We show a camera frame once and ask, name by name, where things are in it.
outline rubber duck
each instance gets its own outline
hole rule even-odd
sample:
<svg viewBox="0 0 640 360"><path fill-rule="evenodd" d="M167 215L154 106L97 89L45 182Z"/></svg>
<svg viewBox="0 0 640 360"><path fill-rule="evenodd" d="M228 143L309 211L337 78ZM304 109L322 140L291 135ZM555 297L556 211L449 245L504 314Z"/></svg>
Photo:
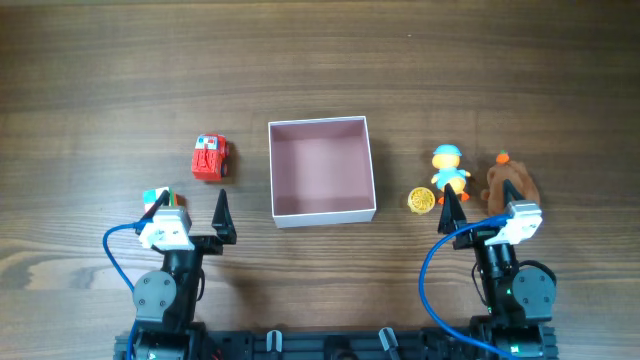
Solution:
<svg viewBox="0 0 640 360"><path fill-rule="evenodd" d="M466 178L471 174L465 170L458 170L460 156L462 156L458 147L448 144L440 145L433 155L431 163L438 169L438 173L433 175L431 183L436 184L442 192L444 192L444 186L450 184L453 191L460 195L461 201L469 200L469 194L464 192L464 187L467 184ZM444 204L444 197L438 199L438 204Z"/></svg>

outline yellow round object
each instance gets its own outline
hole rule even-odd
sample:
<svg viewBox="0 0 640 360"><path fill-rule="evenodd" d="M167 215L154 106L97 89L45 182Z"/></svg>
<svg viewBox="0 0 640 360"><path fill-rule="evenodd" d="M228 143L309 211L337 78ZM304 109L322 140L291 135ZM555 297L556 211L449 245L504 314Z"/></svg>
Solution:
<svg viewBox="0 0 640 360"><path fill-rule="evenodd" d="M414 213L426 214L436 203L436 197L433 192L427 188L417 187L409 193L407 205Z"/></svg>

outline stuffed animal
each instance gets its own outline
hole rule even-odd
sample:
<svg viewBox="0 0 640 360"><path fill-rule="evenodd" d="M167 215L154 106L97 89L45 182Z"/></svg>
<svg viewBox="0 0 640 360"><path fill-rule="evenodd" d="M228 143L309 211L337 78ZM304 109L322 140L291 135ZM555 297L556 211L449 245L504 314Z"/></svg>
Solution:
<svg viewBox="0 0 640 360"><path fill-rule="evenodd" d="M482 190L480 198L488 200L489 216L504 213L504 190L502 184L509 179L513 186L527 200L540 205L540 194L536 184L527 172L523 163L509 159L509 154L501 152L496 158L496 164L487 172L488 190Z"/></svg>

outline wooden table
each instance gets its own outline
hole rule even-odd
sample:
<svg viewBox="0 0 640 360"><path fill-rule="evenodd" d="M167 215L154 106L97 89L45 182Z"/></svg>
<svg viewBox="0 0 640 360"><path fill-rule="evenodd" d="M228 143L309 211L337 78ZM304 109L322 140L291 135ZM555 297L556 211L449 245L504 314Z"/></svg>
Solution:
<svg viewBox="0 0 640 360"><path fill-rule="evenodd" d="M438 209L409 213L431 152L457 144L484 218L486 169L524 161L544 223L517 248L559 278L562 359L640 352L638 7L556 2L268 2L0 10L0 358L109 359L131 295L103 253L169 185L206 233L218 190L238 244L207 258L210 329L433 325L417 293ZM278 230L267 122L366 115L373 223ZM190 173L198 134L235 144L233 177ZM111 239L134 280L160 258ZM485 314L471 251L436 256L427 289L455 325Z"/></svg>

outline toy fire truck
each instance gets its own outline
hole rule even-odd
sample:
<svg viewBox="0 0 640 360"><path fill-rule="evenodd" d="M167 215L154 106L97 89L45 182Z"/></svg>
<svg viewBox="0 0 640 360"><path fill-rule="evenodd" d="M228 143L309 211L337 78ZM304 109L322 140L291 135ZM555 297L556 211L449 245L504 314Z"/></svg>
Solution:
<svg viewBox="0 0 640 360"><path fill-rule="evenodd" d="M191 171L198 180L220 181L227 176L227 157L229 143L219 134L198 136L196 150L191 161Z"/></svg>

